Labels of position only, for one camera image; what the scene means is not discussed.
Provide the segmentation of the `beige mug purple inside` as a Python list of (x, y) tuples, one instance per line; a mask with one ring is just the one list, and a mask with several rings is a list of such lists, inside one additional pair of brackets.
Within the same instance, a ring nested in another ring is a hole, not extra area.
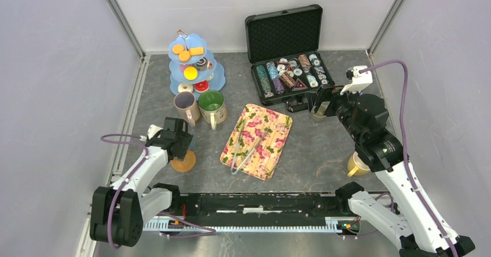
[(196, 126), (196, 123), (201, 118), (201, 112), (193, 93), (188, 91), (178, 93), (174, 97), (174, 106), (183, 120), (187, 121), (192, 127)]

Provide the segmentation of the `green-inside floral mug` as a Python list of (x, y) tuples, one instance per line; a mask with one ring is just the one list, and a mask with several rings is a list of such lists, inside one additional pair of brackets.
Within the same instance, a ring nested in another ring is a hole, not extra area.
[(225, 98), (219, 91), (207, 90), (202, 93), (198, 99), (198, 106), (203, 119), (211, 125), (213, 130), (216, 130), (217, 125), (223, 123), (228, 117)]

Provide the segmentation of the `white glazed donut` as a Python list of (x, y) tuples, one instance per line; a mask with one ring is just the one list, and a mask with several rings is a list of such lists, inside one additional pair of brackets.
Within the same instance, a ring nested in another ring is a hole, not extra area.
[(178, 85), (178, 92), (183, 93), (183, 92), (194, 92), (194, 87), (192, 84), (188, 83), (180, 83)]

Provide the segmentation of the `red glazed donut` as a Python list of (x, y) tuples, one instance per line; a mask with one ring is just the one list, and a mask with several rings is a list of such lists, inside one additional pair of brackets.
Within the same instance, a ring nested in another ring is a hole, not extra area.
[(209, 81), (204, 80), (193, 85), (194, 91), (197, 93), (203, 93), (210, 88)]

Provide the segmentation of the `silver serving tongs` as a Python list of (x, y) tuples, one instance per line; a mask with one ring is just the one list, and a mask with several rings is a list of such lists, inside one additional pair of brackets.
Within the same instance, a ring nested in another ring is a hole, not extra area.
[(248, 162), (252, 155), (256, 152), (257, 147), (261, 142), (265, 141), (269, 136), (269, 131), (267, 129), (260, 130), (261, 134), (259, 136), (253, 137), (252, 143), (246, 142), (246, 136), (244, 133), (247, 131), (247, 120), (239, 119), (236, 126), (233, 129), (229, 137), (227, 145), (229, 146), (229, 152), (232, 154), (229, 160), (225, 161), (230, 167), (230, 173), (236, 175), (241, 168)]

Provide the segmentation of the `floral rectangular tray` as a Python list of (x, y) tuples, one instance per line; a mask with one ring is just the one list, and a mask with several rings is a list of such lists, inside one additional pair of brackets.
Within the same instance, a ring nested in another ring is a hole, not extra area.
[(232, 174), (243, 172), (267, 181), (278, 165), (293, 119), (285, 114), (247, 104), (220, 155)]

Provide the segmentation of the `chocolate swirl cake roll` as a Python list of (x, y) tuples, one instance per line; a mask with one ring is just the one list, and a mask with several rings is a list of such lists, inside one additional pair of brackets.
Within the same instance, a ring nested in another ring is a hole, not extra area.
[(195, 64), (195, 68), (198, 71), (206, 71), (212, 68), (212, 62), (207, 58), (203, 57)]

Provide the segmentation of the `yellow mug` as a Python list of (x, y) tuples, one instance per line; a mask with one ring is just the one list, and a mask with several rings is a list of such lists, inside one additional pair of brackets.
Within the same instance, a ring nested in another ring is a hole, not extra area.
[(352, 157), (349, 158), (347, 170), (348, 177), (362, 176), (371, 171), (370, 168), (360, 159), (357, 152), (354, 152)]

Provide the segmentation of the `round orange biscuit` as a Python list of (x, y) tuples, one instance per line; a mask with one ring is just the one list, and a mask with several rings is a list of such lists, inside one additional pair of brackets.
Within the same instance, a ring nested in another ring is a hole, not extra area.
[(190, 58), (191, 58), (191, 55), (190, 55), (189, 50), (184, 50), (184, 51), (180, 52), (180, 53), (178, 54), (178, 58), (179, 58), (179, 60), (180, 60), (180, 61), (182, 61), (182, 62), (187, 62), (187, 61), (189, 61), (189, 60), (190, 60)]
[(173, 45), (171, 48), (172, 53), (176, 55), (179, 55), (184, 50), (185, 50), (185, 46), (180, 43)]

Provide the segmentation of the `square yellow biscuit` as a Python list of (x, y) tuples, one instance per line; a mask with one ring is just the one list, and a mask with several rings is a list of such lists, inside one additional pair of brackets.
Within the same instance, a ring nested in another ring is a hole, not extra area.
[(204, 47), (192, 47), (189, 49), (189, 54), (191, 56), (200, 56), (205, 53), (205, 48)]

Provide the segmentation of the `blue smiley coaster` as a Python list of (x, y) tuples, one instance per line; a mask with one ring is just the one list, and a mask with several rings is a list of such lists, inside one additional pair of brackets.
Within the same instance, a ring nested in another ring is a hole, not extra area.
[(195, 146), (196, 146), (196, 139), (193, 138), (189, 144), (189, 150), (194, 150), (195, 149)]

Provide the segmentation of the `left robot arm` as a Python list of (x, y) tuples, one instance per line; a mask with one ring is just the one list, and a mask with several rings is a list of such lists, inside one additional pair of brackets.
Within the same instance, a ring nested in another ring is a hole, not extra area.
[(188, 122), (180, 118), (165, 118), (161, 127), (152, 124), (146, 135), (103, 135), (102, 141), (134, 145), (141, 149), (141, 154), (118, 180), (94, 191), (90, 238), (114, 249), (133, 247), (154, 216), (161, 211), (177, 214), (182, 207), (177, 186), (159, 183), (148, 193), (146, 188), (170, 161), (184, 159), (192, 139)]

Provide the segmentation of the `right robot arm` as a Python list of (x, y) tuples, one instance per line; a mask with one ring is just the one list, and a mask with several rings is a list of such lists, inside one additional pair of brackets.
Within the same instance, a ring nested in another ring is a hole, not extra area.
[(356, 182), (335, 192), (334, 206), (341, 215), (354, 213), (387, 237), (400, 256), (465, 256), (475, 249), (471, 238), (459, 235), (431, 202), (415, 174), (407, 153), (406, 137), (386, 128), (389, 116), (384, 100), (364, 90), (373, 82), (372, 68), (348, 69), (345, 86), (322, 85), (310, 106), (324, 102), (324, 116), (335, 116), (354, 141), (355, 156), (384, 184), (401, 215), (379, 204)]

